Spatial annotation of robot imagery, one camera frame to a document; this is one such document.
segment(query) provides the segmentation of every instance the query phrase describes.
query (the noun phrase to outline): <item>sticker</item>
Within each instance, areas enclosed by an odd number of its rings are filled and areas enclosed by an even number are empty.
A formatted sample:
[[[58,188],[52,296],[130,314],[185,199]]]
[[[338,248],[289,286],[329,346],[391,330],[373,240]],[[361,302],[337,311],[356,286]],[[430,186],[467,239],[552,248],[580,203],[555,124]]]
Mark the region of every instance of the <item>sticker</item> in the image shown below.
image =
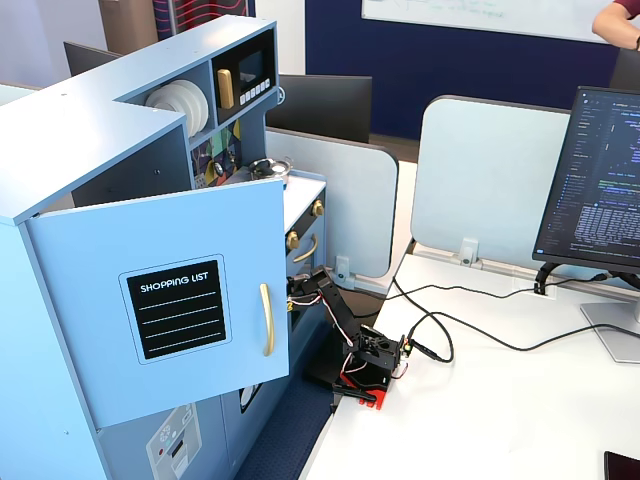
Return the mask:
[[[220,260],[121,275],[141,363],[230,340],[222,257],[215,257]]]
[[[147,443],[154,480],[180,479],[202,447],[195,404],[174,409]]]

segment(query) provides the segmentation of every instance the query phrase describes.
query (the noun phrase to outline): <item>shopping list sign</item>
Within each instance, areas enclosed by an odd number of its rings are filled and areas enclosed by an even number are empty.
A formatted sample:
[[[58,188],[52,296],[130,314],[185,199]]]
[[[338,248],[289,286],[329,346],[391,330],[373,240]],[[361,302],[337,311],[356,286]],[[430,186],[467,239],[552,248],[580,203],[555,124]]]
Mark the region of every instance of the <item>shopping list sign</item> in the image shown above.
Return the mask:
[[[227,340],[220,262],[221,257],[121,276],[131,299],[136,344],[145,360]]]

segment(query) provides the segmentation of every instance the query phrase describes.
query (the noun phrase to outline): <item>person's arm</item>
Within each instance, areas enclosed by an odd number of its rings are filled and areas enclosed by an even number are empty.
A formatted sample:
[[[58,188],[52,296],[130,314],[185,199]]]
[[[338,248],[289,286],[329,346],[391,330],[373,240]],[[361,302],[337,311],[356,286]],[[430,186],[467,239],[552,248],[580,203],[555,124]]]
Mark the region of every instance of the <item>person's arm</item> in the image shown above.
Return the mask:
[[[602,10],[594,20],[593,33],[600,35],[616,47],[636,50],[640,29],[629,22],[631,17],[632,14],[624,6],[612,3]]]

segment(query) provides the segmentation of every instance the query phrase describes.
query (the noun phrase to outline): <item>smartphone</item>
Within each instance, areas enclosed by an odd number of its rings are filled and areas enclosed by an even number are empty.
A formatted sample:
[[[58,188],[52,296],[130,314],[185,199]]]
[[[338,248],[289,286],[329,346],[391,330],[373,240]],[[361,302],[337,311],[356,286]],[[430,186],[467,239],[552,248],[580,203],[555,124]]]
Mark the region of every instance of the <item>smartphone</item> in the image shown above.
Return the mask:
[[[604,478],[606,480],[640,479],[640,460],[604,452]]]

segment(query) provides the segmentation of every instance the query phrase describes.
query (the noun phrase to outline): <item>white plate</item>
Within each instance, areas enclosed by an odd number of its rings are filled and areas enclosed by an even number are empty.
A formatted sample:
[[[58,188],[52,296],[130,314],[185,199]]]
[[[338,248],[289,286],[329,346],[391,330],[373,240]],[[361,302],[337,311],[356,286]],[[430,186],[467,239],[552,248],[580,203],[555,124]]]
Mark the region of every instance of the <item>white plate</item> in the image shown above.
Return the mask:
[[[174,85],[173,83],[162,87],[162,89],[166,90],[170,100],[169,103],[171,105],[175,105],[176,103],[181,104],[187,115],[187,131],[189,132],[189,137],[193,137],[198,133],[200,114],[197,106],[195,106],[191,101],[191,92],[186,88],[180,85]]]
[[[209,103],[207,102],[207,97],[204,96],[200,87],[189,80],[176,80],[173,83],[183,86],[196,98],[196,101],[200,106],[200,124],[198,126],[198,131],[201,131],[207,124],[207,120],[209,120]]]
[[[188,91],[184,87],[165,85],[149,95],[145,105],[162,110],[168,110],[168,105],[174,111],[184,113],[187,117],[187,135],[192,137],[196,134],[195,114],[197,112],[194,112],[191,105],[184,99],[185,94],[188,94]]]

